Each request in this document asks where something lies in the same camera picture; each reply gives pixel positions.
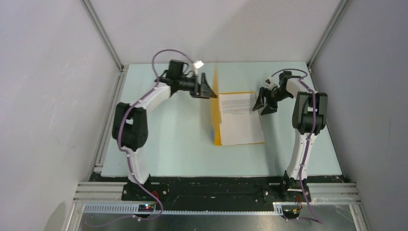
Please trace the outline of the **orange file folder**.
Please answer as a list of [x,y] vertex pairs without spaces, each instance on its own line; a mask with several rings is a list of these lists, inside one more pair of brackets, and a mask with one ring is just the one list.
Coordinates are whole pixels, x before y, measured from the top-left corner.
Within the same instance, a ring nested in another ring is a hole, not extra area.
[[219,77],[218,77],[218,69],[215,67],[214,74],[213,74],[213,82],[212,82],[213,91],[217,94],[217,98],[211,99],[211,118],[212,118],[212,127],[214,133],[214,145],[221,146],[220,143],[220,111],[219,111],[219,102],[218,96],[221,94],[219,92]]

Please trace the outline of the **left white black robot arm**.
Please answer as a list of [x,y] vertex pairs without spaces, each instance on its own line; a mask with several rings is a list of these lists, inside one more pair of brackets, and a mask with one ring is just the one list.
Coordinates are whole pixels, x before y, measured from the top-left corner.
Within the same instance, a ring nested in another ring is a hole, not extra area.
[[198,73],[202,61],[191,64],[192,75],[184,72],[187,63],[171,60],[168,69],[157,76],[154,86],[133,104],[119,102],[115,108],[112,137],[120,151],[126,153],[129,168],[128,179],[135,183],[133,194],[140,200],[147,200],[152,188],[146,184],[150,173],[144,166],[144,145],[148,139],[148,113],[178,91],[186,91],[193,98],[217,98],[206,80],[205,73]]

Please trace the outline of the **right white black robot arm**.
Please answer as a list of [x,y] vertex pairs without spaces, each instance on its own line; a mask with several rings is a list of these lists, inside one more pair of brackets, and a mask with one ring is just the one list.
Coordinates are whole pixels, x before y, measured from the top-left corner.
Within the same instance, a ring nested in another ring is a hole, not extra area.
[[267,86],[259,89],[258,97],[252,110],[261,109],[261,115],[275,113],[278,102],[295,99],[292,127],[295,130],[295,141],[291,160],[279,185],[272,185],[264,190],[266,202],[299,202],[301,196],[309,202],[307,195],[307,164],[315,138],[325,129],[327,122],[328,95],[315,92],[305,82],[303,76],[295,76],[293,68],[285,68],[273,74],[279,77],[274,83],[273,77],[266,80]]

